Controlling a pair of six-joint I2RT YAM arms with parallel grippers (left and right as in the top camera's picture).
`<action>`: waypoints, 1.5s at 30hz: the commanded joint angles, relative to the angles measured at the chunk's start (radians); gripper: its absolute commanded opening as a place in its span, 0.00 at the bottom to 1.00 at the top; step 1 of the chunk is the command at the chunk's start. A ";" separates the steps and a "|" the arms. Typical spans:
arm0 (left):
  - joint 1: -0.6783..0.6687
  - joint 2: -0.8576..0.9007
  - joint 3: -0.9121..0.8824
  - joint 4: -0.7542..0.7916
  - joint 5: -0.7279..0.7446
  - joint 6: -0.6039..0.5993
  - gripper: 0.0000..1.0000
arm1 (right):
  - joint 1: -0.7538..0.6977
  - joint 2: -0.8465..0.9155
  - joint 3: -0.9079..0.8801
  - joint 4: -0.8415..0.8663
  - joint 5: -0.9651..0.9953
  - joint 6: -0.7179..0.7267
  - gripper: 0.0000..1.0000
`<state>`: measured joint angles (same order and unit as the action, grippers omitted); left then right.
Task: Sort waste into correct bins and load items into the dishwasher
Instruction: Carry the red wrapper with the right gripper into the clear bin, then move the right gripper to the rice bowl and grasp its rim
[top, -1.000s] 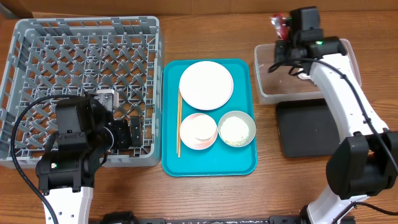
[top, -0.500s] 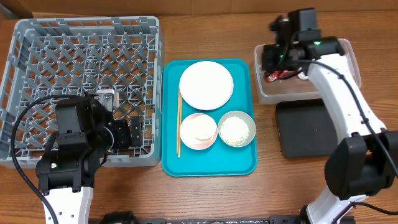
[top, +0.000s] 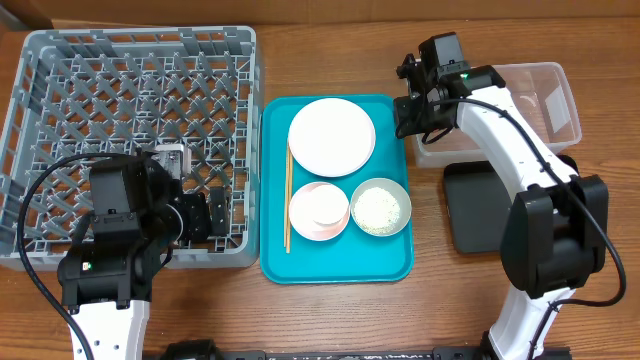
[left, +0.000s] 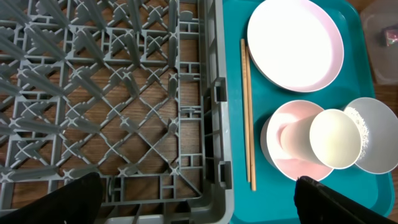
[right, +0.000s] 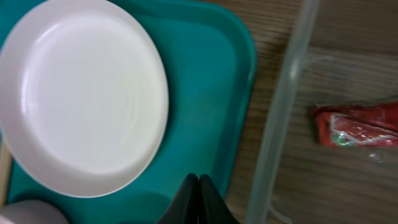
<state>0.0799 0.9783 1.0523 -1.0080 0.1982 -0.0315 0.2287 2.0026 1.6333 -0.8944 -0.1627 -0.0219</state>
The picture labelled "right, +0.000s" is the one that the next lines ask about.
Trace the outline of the red snack wrapper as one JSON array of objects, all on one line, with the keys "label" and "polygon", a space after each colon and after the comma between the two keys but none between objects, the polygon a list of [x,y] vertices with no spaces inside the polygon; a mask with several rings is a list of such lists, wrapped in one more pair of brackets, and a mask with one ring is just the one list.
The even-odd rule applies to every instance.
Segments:
[{"label": "red snack wrapper", "polygon": [[324,146],[397,146],[397,102],[317,105],[313,115]]}]

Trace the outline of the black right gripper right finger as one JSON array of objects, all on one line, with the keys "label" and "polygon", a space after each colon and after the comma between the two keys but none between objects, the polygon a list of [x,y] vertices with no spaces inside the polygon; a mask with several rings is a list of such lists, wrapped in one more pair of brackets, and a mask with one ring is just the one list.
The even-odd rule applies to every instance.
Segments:
[{"label": "black right gripper right finger", "polygon": [[209,175],[203,174],[199,184],[199,224],[239,224],[230,212]]}]

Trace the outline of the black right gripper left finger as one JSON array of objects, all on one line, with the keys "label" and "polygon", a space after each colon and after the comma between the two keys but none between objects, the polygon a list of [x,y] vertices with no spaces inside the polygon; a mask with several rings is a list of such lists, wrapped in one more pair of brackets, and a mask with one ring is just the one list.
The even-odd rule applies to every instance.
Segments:
[{"label": "black right gripper left finger", "polygon": [[189,173],[156,224],[198,223],[198,177]]}]

